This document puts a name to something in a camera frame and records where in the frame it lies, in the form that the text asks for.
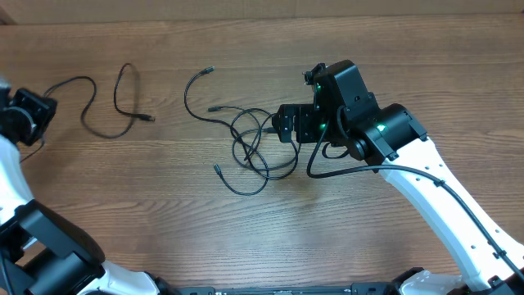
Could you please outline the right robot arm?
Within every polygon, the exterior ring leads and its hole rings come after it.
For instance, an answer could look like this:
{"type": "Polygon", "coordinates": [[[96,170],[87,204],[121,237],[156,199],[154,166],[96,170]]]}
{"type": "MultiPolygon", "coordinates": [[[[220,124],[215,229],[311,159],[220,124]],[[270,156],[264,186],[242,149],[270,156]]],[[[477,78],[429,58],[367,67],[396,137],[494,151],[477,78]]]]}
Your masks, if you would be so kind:
{"type": "Polygon", "coordinates": [[[523,246],[504,232],[445,164],[427,130],[398,103],[380,107],[355,63],[318,64],[304,74],[310,104],[283,104],[272,124],[284,142],[344,147],[361,171],[378,173],[418,210],[458,266],[422,268],[390,283],[353,284],[353,294],[520,294],[523,246]]]}

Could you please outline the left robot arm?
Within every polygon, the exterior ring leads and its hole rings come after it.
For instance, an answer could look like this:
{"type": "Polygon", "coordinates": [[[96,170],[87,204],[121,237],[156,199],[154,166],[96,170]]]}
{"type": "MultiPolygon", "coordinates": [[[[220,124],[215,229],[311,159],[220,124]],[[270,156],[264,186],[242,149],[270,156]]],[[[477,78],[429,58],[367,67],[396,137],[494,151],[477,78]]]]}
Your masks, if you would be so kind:
{"type": "Polygon", "coordinates": [[[9,294],[166,294],[147,272],[106,260],[97,242],[36,201],[17,145],[41,139],[56,100],[1,82],[1,287],[9,294]]]}

